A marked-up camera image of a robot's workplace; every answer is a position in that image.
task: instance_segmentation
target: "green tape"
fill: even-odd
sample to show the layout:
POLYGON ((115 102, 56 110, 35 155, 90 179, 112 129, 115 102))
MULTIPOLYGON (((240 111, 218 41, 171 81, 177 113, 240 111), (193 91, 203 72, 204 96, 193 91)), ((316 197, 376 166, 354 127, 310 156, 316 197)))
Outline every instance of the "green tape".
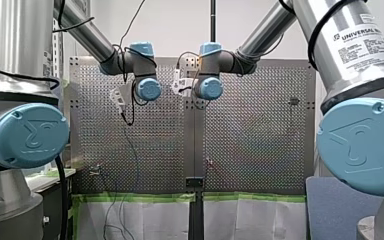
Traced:
POLYGON ((276 194, 261 194, 261 193, 204 193, 204 201, 220 202, 220 201, 237 201, 237 200, 256 200, 270 202, 290 202, 290 203, 305 203, 306 196, 296 195, 276 195, 276 194))
MULTIPOLYGON (((74 169, 64 169, 65 175, 68 175, 74 171, 75 171, 74 169)), ((58 170, 51 170, 51 171, 48 171, 45 176, 47 176, 47 177, 59 177, 59 173, 58 173, 58 170)))
POLYGON ((77 240, 77 228, 78 228, 78 222, 79 222, 79 207, 80 202, 77 201, 76 198, 73 199, 73 205, 71 206, 71 212, 73 213, 73 239, 77 240))
POLYGON ((135 193, 100 193, 73 195, 73 199, 80 203, 91 202, 130 202, 130 203, 176 203, 176 202, 194 202, 195 194, 135 194, 135 193))

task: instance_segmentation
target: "pegboard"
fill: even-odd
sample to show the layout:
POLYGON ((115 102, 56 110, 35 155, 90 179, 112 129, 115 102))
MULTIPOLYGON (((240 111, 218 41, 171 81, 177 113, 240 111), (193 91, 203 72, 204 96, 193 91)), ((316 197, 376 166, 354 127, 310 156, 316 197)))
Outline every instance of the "pegboard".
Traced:
POLYGON ((90 57, 72 59, 72 165, 80 167, 74 191, 185 192, 194 174, 204 176, 205 191, 304 194, 314 150, 315 71, 308 63, 263 60, 242 79, 222 74, 223 96, 201 111, 170 89, 176 60, 157 58, 162 95, 136 106, 135 124, 126 128, 139 159, 136 182, 125 123, 109 99, 122 77, 101 74, 90 57), (103 174, 91 175, 97 164, 103 174))
POLYGON ((305 194, 313 172, 315 71, 307 61, 262 60, 223 74, 206 111, 205 191, 305 194))
MULTIPOLYGON (((97 62, 89 57, 71 61, 72 164, 81 169, 74 179, 76 192, 185 191, 183 102, 170 89, 175 62, 157 61, 161 97, 143 107, 136 105, 135 123, 126 127, 109 98, 110 90, 123 84, 122 77, 101 74, 97 62), (124 128, 138 156, 138 182, 135 154, 124 128), (91 175, 90 168, 97 164, 102 166, 102 174, 91 175)), ((131 108, 127 113, 131 121, 131 108)))

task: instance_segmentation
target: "blue joint cap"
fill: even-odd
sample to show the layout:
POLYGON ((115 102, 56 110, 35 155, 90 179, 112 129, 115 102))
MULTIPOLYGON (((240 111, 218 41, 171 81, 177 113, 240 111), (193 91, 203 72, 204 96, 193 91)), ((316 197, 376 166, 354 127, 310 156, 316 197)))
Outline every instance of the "blue joint cap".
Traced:
POLYGON ((221 44, 215 42, 208 42, 201 45, 199 55, 206 56, 221 51, 221 44))
POLYGON ((130 48, 136 50, 147 57, 154 56, 154 49, 150 42, 135 42, 130 44, 130 48))
POLYGON ((25 104, 0 118, 0 165, 36 168, 56 158, 68 142, 67 119, 55 107, 25 104))
POLYGON ((202 81, 199 90, 202 99, 215 100, 223 93, 223 85, 218 78, 210 77, 202 81))
POLYGON ((137 85, 136 94, 144 101, 154 101, 161 95, 161 85, 153 78, 146 78, 137 85))
POLYGON ((384 99, 356 98, 333 107, 320 124, 317 148, 337 178, 384 196, 384 99))

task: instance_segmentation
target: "hole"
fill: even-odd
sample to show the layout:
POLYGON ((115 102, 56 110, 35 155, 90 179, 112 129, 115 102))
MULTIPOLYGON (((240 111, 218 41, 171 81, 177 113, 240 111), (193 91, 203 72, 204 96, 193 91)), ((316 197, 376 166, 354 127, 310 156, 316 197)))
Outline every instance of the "hole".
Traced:
POLYGON ((17 118, 17 119, 21 119, 22 118, 22 115, 20 112, 13 112, 12 115, 17 118))
POLYGON ((8 158, 5 160, 5 162, 8 162, 10 164, 14 163, 15 162, 15 158, 8 158))
POLYGON ((373 105, 372 109, 375 114, 381 114, 384 111, 384 104, 377 102, 375 105, 373 105))

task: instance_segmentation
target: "wire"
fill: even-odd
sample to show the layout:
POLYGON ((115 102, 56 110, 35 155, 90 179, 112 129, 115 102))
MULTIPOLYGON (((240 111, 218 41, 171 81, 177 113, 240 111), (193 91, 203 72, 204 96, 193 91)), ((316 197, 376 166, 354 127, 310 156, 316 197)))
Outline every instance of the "wire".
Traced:
MULTIPOLYGON (((134 185, 132 186, 132 189, 130 192, 135 192, 136 191, 136 188, 139 184, 139 179, 140 179, 140 166, 139 166, 139 158, 138 158, 138 153, 136 151, 136 148, 135 146, 133 145, 132 141, 130 140, 129 138, 129 135, 127 134, 127 129, 126 128, 123 128, 123 132, 124 132, 124 136, 126 137, 126 140, 127 142, 129 143, 130 145, 130 148, 133 152, 133 155, 135 157, 135 163, 136 163, 136 179, 135 179, 135 183, 134 185)), ((123 207, 123 204, 124 204, 124 201, 126 200, 126 197, 127 197, 128 194, 124 195, 123 197, 123 200, 121 201, 120 203, 120 207, 118 209, 118 220, 121 224, 121 226, 123 226, 124 230, 127 232, 127 234, 129 234, 129 236, 132 238, 132 240, 135 240, 135 238, 133 237, 132 233, 127 229, 126 225, 123 223, 123 221, 121 220, 121 209, 123 207)))
POLYGON ((140 12, 140 10, 141 10, 143 4, 145 3, 145 1, 146 1, 146 0, 142 0, 142 2, 140 3, 138 9, 136 10, 135 15, 133 16, 132 20, 130 21, 129 27, 127 28, 127 30, 126 30, 126 32, 124 33, 124 35, 121 37, 121 39, 120 39, 120 44, 119 44, 120 46, 123 46, 123 40, 124 40, 124 38, 127 36, 127 34, 129 33, 130 28, 132 28, 132 25, 133 25, 133 23, 134 23, 136 17, 138 16, 138 14, 139 14, 139 12, 140 12))
POLYGON ((60 11, 59 11, 59 14, 58 14, 58 26, 60 28, 63 28, 62 27, 62 15, 64 14, 64 8, 65 8, 65 0, 61 0, 61 6, 60 6, 60 11))
MULTIPOLYGON (((102 173, 102 169, 100 169, 100 174, 99 175, 101 176, 101 179, 102 179, 102 182, 104 184, 104 187, 105 187, 105 189, 106 189, 106 191, 108 192, 108 195, 109 195, 110 190, 109 190, 108 185, 107 185, 107 183, 105 181, 104 175, 102 173)), ((110 214, 110 210, 115 205, 115 202, 117 200, 117 190, 118 190, 117 181, 115 181, 114 199, 113 199, 110 207, 107 209, 107 212, 105 213, 105 223, 104 223, 103 234, 102 234, 102 237, 104 238, 104 240, 107 240, 107 228, 115 228, 115 229, 120 230, 120 232, 121 232, 121 234, 123 235, 123 238, 124 238, 123 229, 121 229, 121 228, 119 228, 117 226, 108 224, 108 216, 110 214)))
POLYGON ((314 59, 314 49, 316 47, 317 38, 319 37, 319 34, 322 31, 324 25, 330 20, 330 18, 337 11, 339 11, 346 5, 352 2, 357 2, 357 1, 367 2, 367 0, 342 0, 340 2, 337 2, 329 9, 329 11, 327 11, 327 13, 322 17, 322 19, 320 19, 320 21, 314 27, 313 33, 311 34, 310 40, 308 41, 308 50, 307 50, 308 60, 314 69, 318 70, 316 61, 314 59))
POLYGON ((60 239, 66 239, 67 236, 67 224, 68 224, 68 188, 67 181, 65 178, 64 165, 62 163, 61 157, 57 156, 55 158, 55 163, 57 164, 59 179, 61 183, 61 232, 60 239))
POLYGON ((73 25, 71 27, 56 29, 56 30, 52 31, 52 33, 67 32, 67 31, 73 30, 75 28, 78 28, 78 27, 80 27, 80 26, 82 26, 82 25, 84 25, 84 24, 86 24, 86 23, 88 23, 88 22, 90 22, 90 21, 92 21, 94 19, 95 19, 95 17, 91 17, 91 18, 87 19, 86 21, 83 21, 81 23, 77 23, 77 24, 75 24, 75 25, 73 25))
POLYGON ((134 100, 134 102, 135 102, 137 105, 141 106, 141 107, 148 105, 148 103, 149 103, 148 101, 146 101, 146 102, 144 102, 144 103, 140 103, 140 102, 136 99, 136 94, 135 94, 135 91, 134 91, 135 88, 136 88, 136 81, 134 81, 133 84, 132 84, 132 99, 134 100))
MULTIPOLYGON (((190 87, 191 89, 193 89, 193 86, 194 86, 194 84, 195 84, 195 80, 196 80, 196 77, 198 76, 198 74, 199 74, 199 70, 196 71, 195 76, 193 77, 193 80, 192 80, 192 86, 190 87)), ((202 108, 201 108, 200 106, 196 105, 196 102, 195 102, 196 99, 194 99, 194 96, 195 96, 195 91, 191 91, 191 99, 192 99, 192 103, 193 103, 193 105, 196 107, 196 109, 198 109, 198 110, 205 110, 205 109, 207 109, 207 107, 208 107, 208 105, 210 105, 211 101, 208 101, 207 105, 205 105, 205 107, 202 107, 202 108)))
POLYGON ((241 61, 238 59, 238 56, 236 54, 230 52, 230 51, 227 51, 227 50, 222 50, 222 51, 229 53, 233 58, 233 65, 232 65, 231 71, 233 71, 233 69, 235 69, 235 65, 238 64, 238 66, 241 68, 241 73, 236 74, 236 76, 243 77, 245 75, 245 70, 244 70, 244 66, 242 65, 241 61))
POLYGON ((180 60, 181 60, 182 57, 183 57, 184 55, 186 55, 186 54, 191 54, 191 55, 194 55, 194 56, 196 56, 196 57, 199 58, 199 55, 196 54, 196 53, 194 53, 194 52, 189 52, 189 51, 184 52, 184 53, 180 54, 179 58, 177 59, 176 69, 179 69, 179 68, 180 68, 180 60))
POLYGON ((272 53, 274 50, 276 50, 276 48, 279 47, 280 43, 282 42, 282 40, 283 40, 283 36, 284 36, 284 35, 285 35, 285 34, 282 34, 282 36, 280 36, 279 41, 277 42, 277 44, 276 44, 271 50, 269 50, 268 52, 265 52, 263 55, 261 55, 261 57, 266 56, 266 55, 269 55, 269 54, 272 53))
POLYGON ((51 90, 54 90, 60 85, 60 82, 58 79, 53 78, 53 77, 33 77, 33 76, 28 76, 28 75, 22 75, 22 74, 16 74, 16 73, 9 73, 0 70, 0 74, 11 77, 11 78, 19 78, 19 79, 26 79, 26 80, 34 80, 34 81, 39 81, 39 82, 51 82, 54 83, 53 86, 51 86, 51 90))
POLYGON ((293 15, 295 15, 295 11, 291 7, 289 7, 289 5, 284 2, 284 0, 279 0, 279 3, 280 3, 280 5, 282 5, 282 7, 284 9, 286 9, 286 11, 288 11, 288 12, 292 13, 293 15))
POLYGON ((137 50, 135 50, 135 49, 133 49, 133 48, 125 47, 125 48, 124 48, 124 51, 126 51, 126 50, 129 50, 129 51, 132 51, 132 52, 138 54, 139 56, 145 58, 146 60, 148 60, 148 61, 150 61, 152 64, 154 64, 155 68, 157 67, 157 63, 154 61, 154 59, 152 59, 152 58, 150 58, 150 57, 144 55, 143 53, 141 53, 141 52, 139 52, 139 51, 137 51, 137 50))
POLYGON ((192 87, 189 86, 189 87, 185 87, 185 88, 179 89, 179 93, 182 93, 182 92, 184 92, 186 90, 192 90, 192 87))
POLYGON ((60 5, 59 13, 58 13, 58 18, 57 18, 58 26, 60 27, 60 29, 52 31, 53 33, 67 32, 67 31, 70 31, 74 28, 78 28, 78 27, 92 21, 93 19, 95 19, 94 17, 91 17, 91 18, 89 18, 83 22, 77 23, 71 27, 63 28, 62 27, 62 16, 64 15, 64 8, 65 8, 65 0, 61 0, 61 5, 60 5))

